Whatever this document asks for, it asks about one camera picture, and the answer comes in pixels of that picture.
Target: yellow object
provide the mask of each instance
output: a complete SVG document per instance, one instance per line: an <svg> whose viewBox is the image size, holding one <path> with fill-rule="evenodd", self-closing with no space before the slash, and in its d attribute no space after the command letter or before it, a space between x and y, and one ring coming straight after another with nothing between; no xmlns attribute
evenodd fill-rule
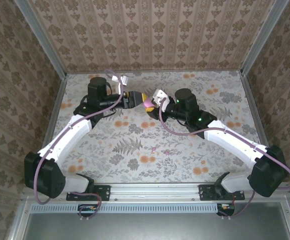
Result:
<svg viewBox="0 0 290 240"><path fill-rule="evenodd" d="M145 102L145 100L147 99L146 94L145 93L142 93L141 94L141 98L143 99L143 102Z"/></svg>
<svg viewBox="0 0 290 240"><path fill-rule="evenodd" d="M154 107L147 107L146 109L145 109L145 111L148 113L148 112L151 112L151 111L153 111L154 110Z"/></svg>

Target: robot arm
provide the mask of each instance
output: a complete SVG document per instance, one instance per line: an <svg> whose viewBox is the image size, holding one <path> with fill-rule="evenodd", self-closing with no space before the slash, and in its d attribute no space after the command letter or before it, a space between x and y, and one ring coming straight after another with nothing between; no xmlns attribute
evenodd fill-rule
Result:
<svg viewBox="0 0 290 240"><path fill-rule="evenodd" d="M218 192L233 193L236 191L254 190L264 197L270 197L287 177L287 171L265 155L256 151L255 148L257 147L286 165L282 150L275 145L267 147L257 144L229 129L220 120L217 120L214 115L201 110L197 104L195 95L188 88L182 88L176 91L175 98L176 102L162 90L157 89L150 104L147 100L146 112L150 117L159 120L159 106L162 100L166 99L161 106L162 120L164 122L167 118L183 121L184 126L189 132L208 128L225 129L225 131L207 130L197 135L233 153L249 168L244 172L224 173L216 181L216 183L220 183L220 186L217 187L222 188ZM251 148L241 140L228 134L229 132L235 133L235 135L255 145L255 148Z"/></svg>
<svg viewBox="0 0 290 240"><path fill-rule="evenodd" d="M126 76L121 77L123 85L127 84L127 80ZM88 84L88 94L83 97L80 105L73 112L74 115L63 130L52 142L38 151L38 153L30 152L26 155L24 160L24 172L25 185L27 187L34 188L34 176L38 164L42 157L48 153L39 169L37 178L38 192L50 198L56 198L61 193L93 193L93 179L81 174L66 173L66 175L64 175L61 169L66 156L80 139L95 127L104 117L104 114L100 113L88 119L83 118L108 108L119 99L119 94L107 95L107 85L108 83L103 77L92 78ZM140 105L145 100L146 95L143 93L137 91L124 92L123 97L115 108L131 109Z"/></svg>

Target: white connector plug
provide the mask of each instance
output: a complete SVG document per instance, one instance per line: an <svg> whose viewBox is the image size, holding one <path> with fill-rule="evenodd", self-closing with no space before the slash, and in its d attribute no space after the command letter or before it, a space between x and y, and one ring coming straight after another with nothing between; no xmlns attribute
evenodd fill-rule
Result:
<svg viewBox="0 0 290 240"><path fill-rule="evenodd" d="M116 76L114 76L114 75L111 77L111 80L114 81L114 82L118 82L118 81L119 81L119 79L118 79ZM123 83L123 86L127 86L127 82L129 81L129 77L126 76L126 75L122 75L122 76L120 77L120 80L121 80L121 82ZM120 83L119 83L118 86L116 87L116 92L117 92L118 94L121 94L121 84L120 84Z"/></svg>
<svg viewBox="0 0 290 240"><path fill-rule="evenodd" d="M161 110L163 112L165 112L166 110L166 107L167 105L170 103L170 99L169 99L169 96L161 89L156 89L156 91L154 92L153 94L153 99L154 99L154 102L157 104L157 105L161 105L161 101L166 98L166 100L164 101L163 105L161 106Z"/></svg>

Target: metal grille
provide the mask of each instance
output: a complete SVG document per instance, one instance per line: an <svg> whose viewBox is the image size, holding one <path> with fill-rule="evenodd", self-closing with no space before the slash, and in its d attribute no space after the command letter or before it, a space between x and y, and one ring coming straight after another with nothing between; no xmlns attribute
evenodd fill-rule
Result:
<svg viewBox="0 0 290 240"><path fill-rule="evenodd" d="M50 203L31 205L31 214L43 213L78 213L78 203ZM107 214L177 214L177 213L217 213L216 203L162 203L162 204L139 204L139 203L103 203L99 213Z"/></svg>

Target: floral tablecloth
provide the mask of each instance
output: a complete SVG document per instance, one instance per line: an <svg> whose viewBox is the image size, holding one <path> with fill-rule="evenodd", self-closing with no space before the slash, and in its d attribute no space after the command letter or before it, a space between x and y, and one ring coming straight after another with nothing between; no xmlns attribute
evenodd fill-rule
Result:
<svg viewBox="0 0 290 240"><path fill-rule="evenodd" d="M156 88L174 97L189 88L201 109L209 111L239 134L259 142L250 107L238 71L126 73L126 90L153 95ZM74 109L87 94L92 77L103 74L67 75L54 135L68 123ZM167 126L187 130L176 120ZM97 183L213 182L222 173L246 169L241 160L218 145L198 136L176 136L150 118L143 105L118 109L85 135L65 159L63 170L81 173Z"/></svg>

